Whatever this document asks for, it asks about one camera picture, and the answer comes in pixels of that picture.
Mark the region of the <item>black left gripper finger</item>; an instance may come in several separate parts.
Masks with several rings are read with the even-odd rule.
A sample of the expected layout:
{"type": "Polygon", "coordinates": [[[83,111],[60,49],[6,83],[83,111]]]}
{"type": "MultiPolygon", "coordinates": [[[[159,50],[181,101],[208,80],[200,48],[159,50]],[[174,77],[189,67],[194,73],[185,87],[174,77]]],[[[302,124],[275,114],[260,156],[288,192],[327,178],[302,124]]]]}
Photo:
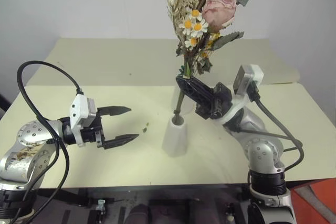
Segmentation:
{"type": "Polygon", "coordinates": [[[105,115],[115,116],[127,113],[129,111],[131,111],[131,109],[125,106],[105,106],[97,108],[97,114],[99,116],[105,116],[105,115]]]}
{"type": "Polygon", "coordinates": [[[112,140],[108,140],[108,141],[102,140],[102,147],[105,150],[110,149],[110,148],[119,147],[119,146],[125,145],[133,141],[138,136],[139,134],[125,134],[125,135],[116,136],[112,140]]]}

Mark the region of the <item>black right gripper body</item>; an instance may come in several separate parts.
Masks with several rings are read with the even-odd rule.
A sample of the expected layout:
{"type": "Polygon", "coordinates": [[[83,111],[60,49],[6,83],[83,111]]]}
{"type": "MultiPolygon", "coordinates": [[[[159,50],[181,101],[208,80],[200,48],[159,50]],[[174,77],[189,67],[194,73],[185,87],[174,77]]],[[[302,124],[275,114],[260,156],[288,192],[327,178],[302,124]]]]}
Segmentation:
{"type": "Polygon", "coordinates": [[[213,90],[211,105],[196,103],[196,114],[205,120],[222,118],[232,106],[232,93],[228,87],[218,82],[213,90]]]}

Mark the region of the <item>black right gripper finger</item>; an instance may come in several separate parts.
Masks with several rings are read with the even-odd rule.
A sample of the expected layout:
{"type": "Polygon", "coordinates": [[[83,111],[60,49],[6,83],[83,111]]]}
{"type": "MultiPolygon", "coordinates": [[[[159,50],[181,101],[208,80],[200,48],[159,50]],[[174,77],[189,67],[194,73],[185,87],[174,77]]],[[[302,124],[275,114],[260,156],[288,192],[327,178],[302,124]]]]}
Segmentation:
{"type": "Polygon", "coordinates": [[[214,93],[213,88],[209,87],[208,85],[206,85],[205,83],[203,83],[201,80],[199,80],[196,77],[190,78],[190,84],[199,93],[204,93],[207,95],[214,93]]]}
{"type": "Polygon", "coordinates": [[[212,94],[207,95],[204,93],[197,92],[190,84],[190,78],[184,78],[183,75],[178,75],[175,80],[179,86],[179,88],[183,91],[185,95],[187,95],[190,99],[195,101],[200,105],[211,105],[212,102],[212,94]]]}

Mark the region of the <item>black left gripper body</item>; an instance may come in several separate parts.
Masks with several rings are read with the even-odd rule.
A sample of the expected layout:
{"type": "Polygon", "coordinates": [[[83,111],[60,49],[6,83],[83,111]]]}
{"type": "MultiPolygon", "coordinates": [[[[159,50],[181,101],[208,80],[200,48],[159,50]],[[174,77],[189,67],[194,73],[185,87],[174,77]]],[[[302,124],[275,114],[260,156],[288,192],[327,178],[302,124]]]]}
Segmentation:
{"type": "Polygon", "coordinates": [[[92,123],[88,127],[83,127],[80,132],[84,143],[95,142],[97,148],[103,147],[103,141],[105,138],[100,115],[97,115],[92,123]]]}

